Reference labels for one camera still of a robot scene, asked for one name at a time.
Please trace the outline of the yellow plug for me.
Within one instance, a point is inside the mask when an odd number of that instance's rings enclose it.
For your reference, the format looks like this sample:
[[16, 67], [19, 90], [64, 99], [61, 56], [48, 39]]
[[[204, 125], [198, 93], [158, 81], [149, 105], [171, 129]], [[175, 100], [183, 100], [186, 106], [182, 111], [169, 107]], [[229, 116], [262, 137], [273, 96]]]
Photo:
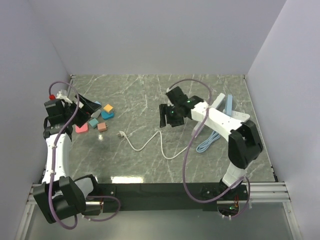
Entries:
[[107, 112], [108, 114], [112, 113], [114, 111], [114, 107], [110, 104], [107, 104], [103, 107], [103, 110]]

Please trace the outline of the white triangular socket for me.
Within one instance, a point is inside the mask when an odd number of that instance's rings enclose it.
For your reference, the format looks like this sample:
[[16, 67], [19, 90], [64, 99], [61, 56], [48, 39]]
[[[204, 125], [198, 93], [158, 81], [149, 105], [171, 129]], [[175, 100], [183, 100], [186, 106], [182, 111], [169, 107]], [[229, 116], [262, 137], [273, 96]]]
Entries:
[[239, 120], [241, 122], [246, 122], [251, 118], [251, 116], [249, 114], [243, 113], [243, 112], [239, 112], [239, 111], [235, 111], [235, 110], [233, 110], [231, 112], [231, 117], [236, 119], [236, 120]]

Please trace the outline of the blue power strip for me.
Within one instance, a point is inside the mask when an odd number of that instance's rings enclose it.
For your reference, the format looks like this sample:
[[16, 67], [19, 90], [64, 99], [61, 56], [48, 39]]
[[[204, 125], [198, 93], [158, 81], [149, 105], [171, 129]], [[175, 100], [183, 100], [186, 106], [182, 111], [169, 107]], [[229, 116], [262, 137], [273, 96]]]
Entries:
[[224, 107], [224, 113], [227, 116], [232, 116], [232, 110], [233, 110], [233, 96], [229, 94], [225, 101], [225, 107]]

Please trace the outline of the white adapter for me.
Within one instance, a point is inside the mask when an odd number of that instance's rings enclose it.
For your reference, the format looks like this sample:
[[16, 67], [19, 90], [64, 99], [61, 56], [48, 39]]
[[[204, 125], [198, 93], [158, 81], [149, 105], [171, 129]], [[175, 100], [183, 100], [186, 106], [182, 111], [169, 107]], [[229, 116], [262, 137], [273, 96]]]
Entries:
[[101, 112], [102, 112], [102, 111], [101, 111], [100, 109], [98, 109], [96, 112], [94, 112], [94, 113], [91, 115], [91, 117], [97, 119], [97, 118], [100, 116]]

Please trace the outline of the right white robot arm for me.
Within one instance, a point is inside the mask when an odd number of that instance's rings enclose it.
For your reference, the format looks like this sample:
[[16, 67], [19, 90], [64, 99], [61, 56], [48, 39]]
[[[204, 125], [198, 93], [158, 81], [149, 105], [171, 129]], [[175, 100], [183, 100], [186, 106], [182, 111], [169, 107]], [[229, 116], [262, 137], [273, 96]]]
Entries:
[[251, 120], [241, 121], [228, 116], [196, 95], [188, 97], [178, 86], [169, 88], [166, 96], [169, 103], [159, 105], [160, 128], [166, 125], [181, 126], [184, 119], [189, 118], [204, 122], [205, 126], [228, 142], [230, 164], [221, 179], [224, 184], [219, 187], [219, 193], [226, 200], [232, 199], [237, 194], [234, 182], [245, 176], [250, 163], [264, 149], [256, 124]]

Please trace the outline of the teal plug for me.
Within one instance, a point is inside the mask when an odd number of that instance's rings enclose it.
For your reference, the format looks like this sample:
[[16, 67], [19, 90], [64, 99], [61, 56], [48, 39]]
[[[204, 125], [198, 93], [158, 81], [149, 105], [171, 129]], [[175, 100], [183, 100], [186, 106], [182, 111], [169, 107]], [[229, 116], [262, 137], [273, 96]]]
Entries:
[[99, 121], [96, 118], [91, 119], [88, 124], [92, 127], [92, 128], [96, 128], [99, 124]]

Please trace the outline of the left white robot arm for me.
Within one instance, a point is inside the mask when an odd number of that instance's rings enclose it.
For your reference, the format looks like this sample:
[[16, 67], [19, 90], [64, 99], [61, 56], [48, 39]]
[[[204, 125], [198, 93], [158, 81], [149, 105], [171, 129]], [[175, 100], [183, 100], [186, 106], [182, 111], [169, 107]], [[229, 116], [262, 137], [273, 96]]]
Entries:
[[43, 122], [43, 137], [47, 145], [47, 159], [41, 185], [33, 197], [48, 223], [86, 212], [86, 199], [96, 200], [100, 188], [92, 174], [73, 180], [69, 175], [69, 152], [73, 127], [82, 127], [100, 105], [82, 95], [70, 100], [62, 92], [50, 96], [44, 103], [47, 117]]

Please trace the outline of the coral plug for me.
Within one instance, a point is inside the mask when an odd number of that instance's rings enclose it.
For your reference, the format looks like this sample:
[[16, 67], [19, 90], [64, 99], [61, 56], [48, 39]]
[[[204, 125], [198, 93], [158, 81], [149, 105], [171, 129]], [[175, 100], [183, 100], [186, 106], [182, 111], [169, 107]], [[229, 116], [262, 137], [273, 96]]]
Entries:
[[108, 125], [105, 122], [98, 123], [97, 129], [100, 133], [106, 132], [108, 130]]

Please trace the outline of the pink square plug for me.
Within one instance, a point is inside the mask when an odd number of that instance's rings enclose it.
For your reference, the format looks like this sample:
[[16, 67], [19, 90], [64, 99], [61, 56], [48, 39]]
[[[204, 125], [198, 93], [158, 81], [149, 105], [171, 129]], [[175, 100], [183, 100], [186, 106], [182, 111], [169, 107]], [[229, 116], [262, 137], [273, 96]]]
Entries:
[[87, 133], [89, 131], [89, 125], [88, 123], [83, 124], [81, 127], [79, 126], [75, 126], [75, 132], [77, 134], [83, 134], [83, 133]]

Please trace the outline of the dark blue plug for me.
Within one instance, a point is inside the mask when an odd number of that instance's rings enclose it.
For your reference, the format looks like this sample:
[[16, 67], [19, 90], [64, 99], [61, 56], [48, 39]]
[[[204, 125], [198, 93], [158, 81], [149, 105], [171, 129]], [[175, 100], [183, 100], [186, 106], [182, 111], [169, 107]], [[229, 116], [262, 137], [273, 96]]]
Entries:
[[115, 116], [115, 113], [114, 112], [106, 112], [106, 111], [102, 111], [101, 112], [101, 117], [103, 120], [109, 120], [109, 119], [112, 119], [113, 117]]

